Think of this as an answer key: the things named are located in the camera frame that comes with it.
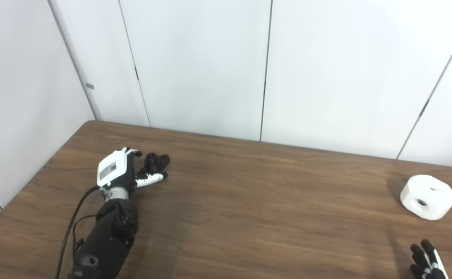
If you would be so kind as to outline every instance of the cable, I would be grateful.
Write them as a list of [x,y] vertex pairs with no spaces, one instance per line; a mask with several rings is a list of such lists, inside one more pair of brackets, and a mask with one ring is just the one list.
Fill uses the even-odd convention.
[[83,219],[95,217],[97,214],[86,215],[78,219],[72,226],[72,263],[74,264],[74,256],[76,253],[76,225]]
[[77,204],[76,209],[74,210],[74,213],[72,214],[72,217],[69,221],[68,229],[66,231],[66,234],[64,235],[64,239],[62,240],[61,252],[59,254],[59,261],[57,262],[57,271],[55,272],[55,277],[54,277],[55,279],[59,279],[59,275],[61,273],[62,258],[64,256],[64,250],[66,249],[66,243],[68,242],[69,232],[70,232],[70,229],[72,228],[72,224],[74,223],[74,220],[76,219],[76,214],[79,211],[79,208],[83,204],[84,200],[91,193],[93,193],[97,190],[98,190],[98,185],[95,185],[95,186],[91,187],[90,189],[88,189],[88,191],[86,191],[86,193],[84,193],[84,195],[82,196],[81,200],[79,200],[79,203]]

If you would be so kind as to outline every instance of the wooden table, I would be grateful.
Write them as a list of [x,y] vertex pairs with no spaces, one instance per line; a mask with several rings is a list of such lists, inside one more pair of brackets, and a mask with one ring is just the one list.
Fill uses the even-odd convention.
[[[139,232],[119,278],[411,279],[409,246],[428,238],[452,279],[452,209],[427,221],[399,202],[415,174],[452,187],[452,168],[96,121],[0,213],[0,279],[53,277],[77,202],[123,146],[171,164],[132,196]],[[78,216],[102,204],[93,194]],[[63,278],[69,252],[64,263]]]

